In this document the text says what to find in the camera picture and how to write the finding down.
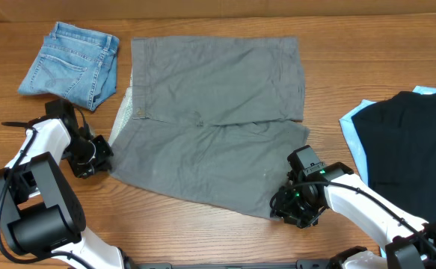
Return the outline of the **grey shorts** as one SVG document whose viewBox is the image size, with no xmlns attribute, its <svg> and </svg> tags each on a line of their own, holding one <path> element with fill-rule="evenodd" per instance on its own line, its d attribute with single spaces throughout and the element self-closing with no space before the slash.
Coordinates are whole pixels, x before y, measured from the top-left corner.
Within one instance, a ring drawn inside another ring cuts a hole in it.
<svg viewBox="0 0 436 269">
<path fill-rule="evenodd" d="M 111 175 L 253 217 L 271 214 L 288 154 L 307 142 L 294 37 L 132 41 L 132 107 Z"/>
</svg>

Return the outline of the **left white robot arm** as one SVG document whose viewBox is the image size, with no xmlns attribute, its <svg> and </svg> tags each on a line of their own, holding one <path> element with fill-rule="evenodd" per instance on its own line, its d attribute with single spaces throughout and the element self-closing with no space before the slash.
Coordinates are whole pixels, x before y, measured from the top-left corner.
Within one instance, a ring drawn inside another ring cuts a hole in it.
<svg viewBox="0 0 436 269">
<path fill-rule="evenodd" d="M 119 247 L 105 243 L 86 224 L 78 197 L 61 172 L 72 160 L 86 178 L 109 170 L 113 155 L 103 136 L 86 140 L 62 120 L 13 122 L 26 139 L 0 169 L 0 252 L 17 264 L 58 259 L 72 268 L 135 268 Z"/>
</svg>

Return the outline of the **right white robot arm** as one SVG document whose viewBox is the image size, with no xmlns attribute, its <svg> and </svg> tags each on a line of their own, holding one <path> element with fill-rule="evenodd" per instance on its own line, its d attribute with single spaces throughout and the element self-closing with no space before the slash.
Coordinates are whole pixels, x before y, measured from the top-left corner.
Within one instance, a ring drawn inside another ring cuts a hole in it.
<svg viewBox="0 0 436 269">
<path fill-rule="evenodd" d="M 271 216 L 305 229 L 330 209 L 349 219 L 381 249 L 377 256 L 352 247 L 327 262 L 327 268 L 436 268 L 436 223 L 415 217 L 366 186 L 338 162 L 292 166 L 288 182 L 271 198 Z"/>
</svg>

